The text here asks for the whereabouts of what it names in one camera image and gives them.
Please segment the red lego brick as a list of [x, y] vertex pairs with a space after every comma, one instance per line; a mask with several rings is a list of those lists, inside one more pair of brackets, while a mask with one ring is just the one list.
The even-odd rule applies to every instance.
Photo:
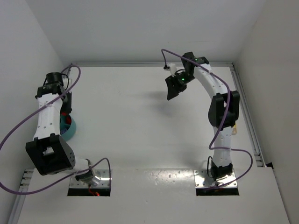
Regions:
[[70, 116], [66, 116], [66, 117], [65, 117], [65, 123], [66, 123], [67, 125], [71, 125], [71, 117], [70, 117]]

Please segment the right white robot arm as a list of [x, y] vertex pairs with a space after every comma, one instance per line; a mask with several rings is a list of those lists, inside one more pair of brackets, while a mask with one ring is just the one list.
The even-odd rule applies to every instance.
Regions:
[[180, 58], [183, 64], [180, 70], [173, 63], [164, 63], [164, 70], [170, 72], [165, 79], [167, 99], [171, 100], [185, 91], [187, 84], [193, 80], [198, 80], [208, 93], [211, 98], [208, 120], [214, 129], [214, 137], [208, 148], [214, 154], [210, 158], [207, 173], [210, 178], [217, 180], [233, 172], [231, 135], [239, 118], [240, 94], [231, 91], [229, 85], [212, 71], [205, 57], [195, 57], [192, 52], [187, 52]]

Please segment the tan lego plate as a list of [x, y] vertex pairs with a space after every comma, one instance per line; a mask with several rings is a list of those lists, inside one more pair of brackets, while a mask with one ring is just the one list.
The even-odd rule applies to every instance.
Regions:
[[236, 125], [233, 126], [232, 135], [237, 135], [237, 127], [236, 127]]

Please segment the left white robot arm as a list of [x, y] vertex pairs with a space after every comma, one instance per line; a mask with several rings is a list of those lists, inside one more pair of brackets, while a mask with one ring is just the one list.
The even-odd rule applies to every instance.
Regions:
[[69, 77], [64, 73], [51, 72], [46, 75], [35, 96], [40, 109], [36, 132], [32, 141], [26, 143], [25, 149], [39, 174], [73, 172], [77, 181], [91, 185], [95, 177], [91, 162], [76, 158], [67, 144], [69, 138], [62, 136], [67, 131], [74, 132], [76, 127], [70, 116], [72, 93], [61, 97], [69, 84]]

